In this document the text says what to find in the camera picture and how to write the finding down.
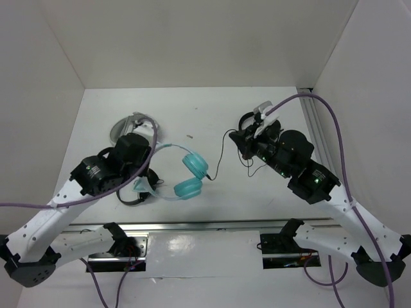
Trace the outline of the teal cat-ear headphones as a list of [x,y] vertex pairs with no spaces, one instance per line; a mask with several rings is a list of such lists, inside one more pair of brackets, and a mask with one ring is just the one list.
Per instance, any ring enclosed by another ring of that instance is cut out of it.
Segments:
[[174,186],[173,190],[175,193],[174,197],[162,196],[160,193],[156,192],[152,186],[149,184],[147,176],[139,176],[134,182],[133,191],[135,193],[148,193],[156,198],[160,198],[166,201],[179,201],[188,200],[194,198],[202,192],[202,180],[208,176],[208,164],[205,159],[195,151],[191,149],[173,143],[156,145],[155,153],[163,150],[164,148],[178,147],[187,152],[187,154],[182,159],[182,163],[188,168],[188,170],[193,174],[193,178],[189,178]]

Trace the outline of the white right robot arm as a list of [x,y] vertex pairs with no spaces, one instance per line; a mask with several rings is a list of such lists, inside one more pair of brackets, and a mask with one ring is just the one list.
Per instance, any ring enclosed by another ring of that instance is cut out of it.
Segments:
[[379,287],[396,281],[410,255],[410,236],[386,227],[359,203],[350,201],[340,180],[312,160],[314,146],[296,130],[269,128],[255,136],[251,128],[229,134],[245,159],[257,157],[283,178],[300,199],[324,211],[347,233],[326,235],[299,219],[290,219],[281,230],[283,249],[298,247],[339,256],[356,266],[359,275]]

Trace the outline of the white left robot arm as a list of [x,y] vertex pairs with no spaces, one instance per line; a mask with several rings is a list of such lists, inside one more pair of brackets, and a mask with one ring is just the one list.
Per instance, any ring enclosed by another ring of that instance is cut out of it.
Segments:
[[132,176],[145,173],[152,153],[146,138],[129,133],[114,147],[84,158],[45,209],[20,229],[1,236],[1,258],[10,278],[34,287],[57,268],[86,255],[137,253],[136,240],[117,223],[77,235],[64,235],[63,231],[100,198],[120,190]]

